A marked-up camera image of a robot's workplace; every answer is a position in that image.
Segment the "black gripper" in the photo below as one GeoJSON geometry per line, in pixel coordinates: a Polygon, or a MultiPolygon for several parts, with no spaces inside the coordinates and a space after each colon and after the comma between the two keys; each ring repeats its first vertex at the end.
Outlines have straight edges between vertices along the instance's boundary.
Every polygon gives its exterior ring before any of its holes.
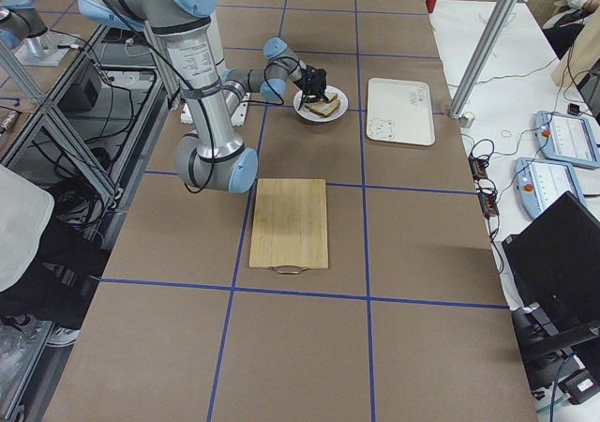
{"type": "Polygon", "coordinates": [[[307,96],[307,103],[316,103],[320,100],[317,95],[322,95],[321,101],[329,102],[330,98],[326,89],[326,71],[324,68],[307,67],[303,72],[303,93],[307,96]]]}

